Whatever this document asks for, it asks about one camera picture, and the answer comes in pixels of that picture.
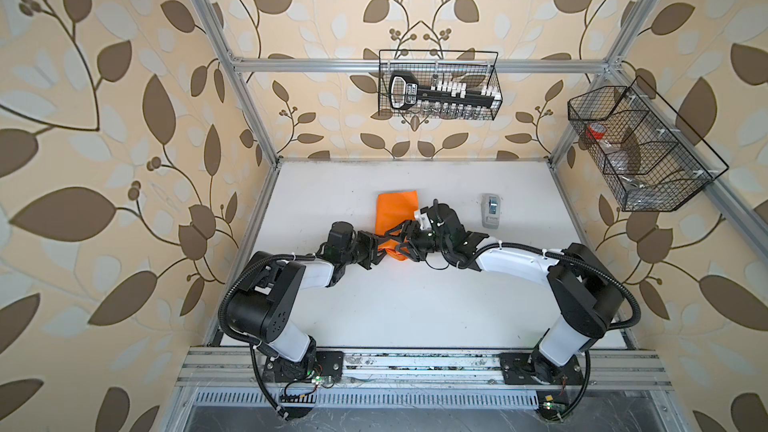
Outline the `orange wrapping paper sheet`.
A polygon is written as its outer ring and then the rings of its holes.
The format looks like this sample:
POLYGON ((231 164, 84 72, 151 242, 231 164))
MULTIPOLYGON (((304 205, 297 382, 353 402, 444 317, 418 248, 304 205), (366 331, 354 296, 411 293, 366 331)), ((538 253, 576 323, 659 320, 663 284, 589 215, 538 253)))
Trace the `orange wrapping paper sheet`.
POLYGON ((379 194, 376 201, 375 234, 385 234, 404 221, 413 220, 419 208, 417 191, 379 194))

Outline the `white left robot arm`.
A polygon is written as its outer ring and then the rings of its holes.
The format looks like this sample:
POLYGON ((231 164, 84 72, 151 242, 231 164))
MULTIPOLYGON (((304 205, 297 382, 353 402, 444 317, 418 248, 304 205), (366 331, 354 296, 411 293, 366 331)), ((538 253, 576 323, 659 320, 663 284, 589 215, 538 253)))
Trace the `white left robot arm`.
POLYGON ((310 360, 314 339, 291 321, 298 293, 336 285, 350 265, 371 269, 387 255, 387 246, 399 243, 399 235, 396 228, 375 234, 337 221, 314 253, 255 253, 219 305, 219 328, 270 358, 310 360))

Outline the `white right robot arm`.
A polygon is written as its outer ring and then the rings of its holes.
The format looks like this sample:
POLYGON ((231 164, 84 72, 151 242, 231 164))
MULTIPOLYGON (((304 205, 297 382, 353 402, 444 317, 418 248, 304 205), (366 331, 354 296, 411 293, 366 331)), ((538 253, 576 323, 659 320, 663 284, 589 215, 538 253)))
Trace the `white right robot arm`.
POLYGON ((547 286, 559 317, 522 366, 539 383, 560 379, 571 359, 586 353, 607 332, 639 323, 641 309, 632 292, 581 243, 544 249, 498 240, 467 230, 447 204, 434 202, 412 220, 387 230, 394 250, 421 262, 432 253, 457 269, 506 274, 547 286))

